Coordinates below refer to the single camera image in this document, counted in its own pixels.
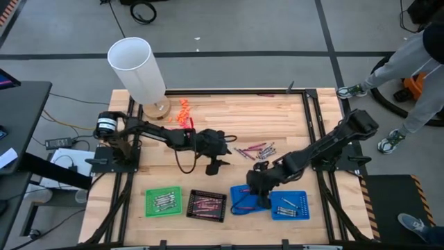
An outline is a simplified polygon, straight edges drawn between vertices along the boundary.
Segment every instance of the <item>blue plastic tray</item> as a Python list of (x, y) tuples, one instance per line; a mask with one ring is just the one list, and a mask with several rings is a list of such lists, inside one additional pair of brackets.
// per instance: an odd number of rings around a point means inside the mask
[[(290, 201), (291, 203), (295, 204), (299, 208), (294, 208), (293, 206), (289, 205), (288, 203), (282, 200), (282, 197), (287, 201)], [(307, 193), (305, 191), (273, 191), (270, 193), (270, 200), (271, 200), (271, 218), (273, 218), (274, 220), (310, 219)], [(298, 215), (296, 215), (296, 217), (279, 215), (276, 213), (278, 211), (278, 206), (296, 210), (298, 211)]]
[(265, 208), (260, 208), (257, 206), (257, 195), (251, 195), (249, 192), (240, 192), (241, 190), (249, 190), (250, 187), (248, 185), (238, 185), (233, 186), (230, 188), (230, 194), (231, 194), (231, 202), (232, 204), (235, 204), (238, 202), (238, 200), (242, 199), (244, 196), (247, 195), (247, 197), (244, 198), (239, 204), (236, 205), (238, 208), (255, 208), (254, 210), (244, 210), (244, 209), (237, 209), (234, 208), (233, 212), (237, 215), (246, 215), (248, 213), (255, 213), (264, 211)]

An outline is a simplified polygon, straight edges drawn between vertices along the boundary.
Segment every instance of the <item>wooden table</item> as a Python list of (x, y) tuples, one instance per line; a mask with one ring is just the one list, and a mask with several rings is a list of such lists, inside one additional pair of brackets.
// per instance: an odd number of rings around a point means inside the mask
[[(334, 89), (317, 90), (325, 129), (330, 132), (341, 119), (339, 102)], [(269, 158), (274, 160), (284, 153), (309, 145), (300, 94), (278, 94), (274, 97), (255, 94), (171, 96), (172, 117), (180, 110), (181, 98), (189, 100), (190, 116), (193, 117), (197, 131), (212, 128), (225, 131), (228, 135), (237, 135), (238, 140), (228, 145), (231, 149), (245, 148), (260, 142), (274, 142), (278, 154)], [(126, 90), (115, 90), (109, 110), (126, 112), (128, 99)], [(153, 123), (167, 128), (180, 128), (177, 122)], [(143, 137), (142, 141), (139, 171), (134, 177), (130, 200), (125, 245), (159, 245), (160, 240), (167, 240), (168, 245), (281, 244), (282, 239), (289, 239), (290, 244), (328, 243), (316, 174), (310, 169), (305, 171), (299, 181), (274, 189), (306, 191), (311, 216), (307, 221), (273, 221), (270, 212), (244, 216), (234, 216), (227, 212), (223, 223), (191, 219), (185, 217), (185, 213), (171, 217), (145, 218), (145, 190), (181, 186), (183, 210), (186, 211), (191, 189), (229, 194), (231, 186), (246, 182), (246, 172), (252, 168), (254, 162), (234, 152), (232, 155), (219, 157), (231, 165), (222, 166), (216, 176), (207, 176), (205, 166), (210, 161), (200, 158), (195, 171), (185, 175), (176, 165), (173, 150), (155, 140)], [(193, 155), (193, 152), (179, 153), (185, 170), (192, 166)], [(358, 178), (337, 172), (336, 179), (343, 209), (361, 232), (371, 238), (372, 231)], [(113, 183), (114, 174), (106, 174), (92, 188), (79, 242), (89, 238), (108, 213)], [(229, 195), (228, 200), (229, 208), (232, 205)], [(332, 218), (335, 236), (339, 238), (334, 212)], [(115, 221), (120, 222), (119, 215)], [(117, 238), (118, 228), (119, 223), (114, 223), (113, 240)]]

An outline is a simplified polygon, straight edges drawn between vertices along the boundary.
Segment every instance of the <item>gray floor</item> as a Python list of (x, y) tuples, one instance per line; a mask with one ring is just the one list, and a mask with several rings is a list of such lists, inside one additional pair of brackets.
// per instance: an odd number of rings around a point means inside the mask
[[(112, 6), (123, 33), (147, 39), (155, 52), (199, 51), (323, 51), (325, 43), (316, 6), (322, 3), (335, 51), (392, 51), (408, 33), (399, 27), (398, 0), (169, 0), (154, 3), (158, 17), (151, 25), (136, 24), (129, 8), (114, 0)], [(412, 0), (405, 0), (408, 6)], [(99, 0), (27, 0), (9, 32), (0, 58), (17, 54), (106, 53), (123, 36), (109, 5)], [(336, 87), (330, 58), (326, 56), (238, 56), (158, 58), (168, 88)], [(106, 59), (0, 60), (0, 68), (19, 80), (53, 83), (52, 92), (88, 101), (109, 101), (112, 89), (123, 88)], [(345, 85), (362, 81), (378, 57), (338, 58)], [(382, 87), (391, 98), (398, 89), (393, 82)], [(371, 97), (352, 100), (352, 108), (366, 109), (379, 122), (379, 133), (362, 142), (364, 154), (373, 161), (370, 174), (416, 174), (423, 184), (436, 222), (444, 224), (444, 188), (440, 166), (444, 131), (424, 128), (412, 135), (398, 151), (382, 156), (376, 143), (402, 120), (378, 106)], [(46, 109), (56, 118), (80, 126), (94, 126), (105, 106), (87, 105), (50, 97)], [(41, 120), (35, 138), (45, 140), (74, 136), (67, 127)], [(46, 157), (47, 151), (31, 142), (28, 151)], [(21, 213), (26, 209), (24, 203)], [(40, 211), (35, 228), (43, 231), (75, 211), (55, 208)], [(81, 216), (77, 215), (58, 232), (26, 249), (47, 249), (73, 245)], [(25, 241), (15, 231), (7, 249)]]

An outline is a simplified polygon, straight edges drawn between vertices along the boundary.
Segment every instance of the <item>white lamp shade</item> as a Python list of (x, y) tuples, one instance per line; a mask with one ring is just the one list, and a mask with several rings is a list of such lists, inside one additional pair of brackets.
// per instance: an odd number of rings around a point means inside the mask
[(108, 62), (140, 104), (154, 104), (165, 95), (165, 83), (150, 44), (138, 37), (116, 42), (108, 51)]

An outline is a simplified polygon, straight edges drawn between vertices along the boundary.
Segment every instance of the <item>shoe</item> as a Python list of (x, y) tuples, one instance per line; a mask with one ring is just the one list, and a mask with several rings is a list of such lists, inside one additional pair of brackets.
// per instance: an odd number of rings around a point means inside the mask
[(417, 236), (421, 237), (422, 240), (427, 242), (425, 238), (429, 228), (424, 225), (424, 222), (422, 222), (422, 220), (416, 219), (415, 217), (408, 214), (399, 214), (398, 221), (405, 228), (414, 232)]
[(336, 94), (340, 99), (347, 99), (350, 97), (364, 97), (367, 95), (367, 91), (363, 91), (358, 84), (352, 87), (340, 87)]
[(383, 154), (392, 153), (403, 139), (405, 139), (405, 135), (401, 135), (399, 130), (395, 129), (389, 133), (387, 138), (377, 144), (377, 150)]

